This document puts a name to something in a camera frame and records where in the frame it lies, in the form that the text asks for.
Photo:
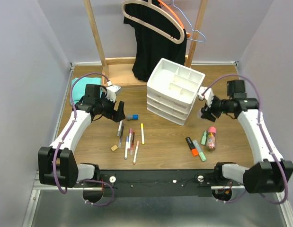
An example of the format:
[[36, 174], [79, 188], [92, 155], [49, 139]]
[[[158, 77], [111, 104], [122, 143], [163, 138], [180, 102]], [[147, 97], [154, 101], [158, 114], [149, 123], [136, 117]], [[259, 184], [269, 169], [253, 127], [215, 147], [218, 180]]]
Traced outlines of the grey capped white marker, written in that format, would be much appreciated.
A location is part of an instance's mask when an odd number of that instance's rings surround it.
[[118, 136], [118, 137], [119, 137], [120, 134], [121, 134], [122, 124], [123, 124], [123, 120], [121, 120], [121, 121], [119, 122], [118, 131], [117, 131], [117, 136]]

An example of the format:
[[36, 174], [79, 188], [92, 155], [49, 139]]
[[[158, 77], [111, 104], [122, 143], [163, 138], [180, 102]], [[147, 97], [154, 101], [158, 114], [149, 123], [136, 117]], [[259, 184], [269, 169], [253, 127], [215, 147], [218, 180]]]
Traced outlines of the blue grey glue stick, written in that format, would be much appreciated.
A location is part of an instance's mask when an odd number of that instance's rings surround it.
[[139, 115], [137, 114], [128, 114], [126, 116], [126, 120], [131, 121], [131, 120], [138, 120], [139, 119]]

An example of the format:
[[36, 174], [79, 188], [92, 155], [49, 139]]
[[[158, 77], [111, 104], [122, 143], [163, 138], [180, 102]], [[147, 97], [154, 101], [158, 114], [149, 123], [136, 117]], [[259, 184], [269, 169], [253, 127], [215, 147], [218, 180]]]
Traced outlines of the pink capped clear bottle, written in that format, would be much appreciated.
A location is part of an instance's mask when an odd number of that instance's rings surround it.
[[206, 148], [208, 151], [216, 149], [216, 128], [211, 126], [207, 130]]

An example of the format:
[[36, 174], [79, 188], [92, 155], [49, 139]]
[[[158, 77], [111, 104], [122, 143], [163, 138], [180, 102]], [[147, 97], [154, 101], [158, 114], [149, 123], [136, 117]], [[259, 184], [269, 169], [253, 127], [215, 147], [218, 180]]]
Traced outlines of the clear round clip jar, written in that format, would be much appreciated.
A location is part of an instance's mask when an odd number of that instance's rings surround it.
[[201, 110], [198, 112], [197, 116], [199, 119], [203, 119], [203, 113]]

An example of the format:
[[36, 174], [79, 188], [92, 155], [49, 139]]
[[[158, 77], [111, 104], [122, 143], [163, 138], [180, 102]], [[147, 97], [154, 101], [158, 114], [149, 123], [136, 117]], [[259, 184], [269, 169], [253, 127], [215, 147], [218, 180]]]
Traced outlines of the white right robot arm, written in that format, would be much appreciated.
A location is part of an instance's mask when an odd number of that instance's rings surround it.
[[228, 99], [219, 99], [210, 87], [200, 87], [198, 98], [206, 103], [199, 112], [202, 119], [214, 122], [221, 114], [233, 114], [241, 124], [252, 150], [254, 165], [250, 168], [235, 163], [217, 163], [213, 181], [224, 185], [234, 180], [248, 193], [287, 192], [293, 163], [284, 160], [266, 128], [260, 103], [248, 98], [243, 80], [227, 82]]

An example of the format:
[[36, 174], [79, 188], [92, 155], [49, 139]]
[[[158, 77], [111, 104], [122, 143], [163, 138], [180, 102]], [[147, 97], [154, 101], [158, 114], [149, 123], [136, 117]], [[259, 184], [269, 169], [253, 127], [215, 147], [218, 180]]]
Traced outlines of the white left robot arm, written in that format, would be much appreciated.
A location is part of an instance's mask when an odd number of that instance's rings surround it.
[[77, 164], [74, 151], [84, 131], [94, 121], [105, 117], [114, 122], [125, 119], [124, 102], [116, 96], [121, 87], [87, 84], [85, 94], [74, 105], [70, 119], [60, 135], [48, 146], [38, 151], [38, 171], [41, 184], [72, 188], [78, 182], [94, 187], [99, 183], [96, 164]]

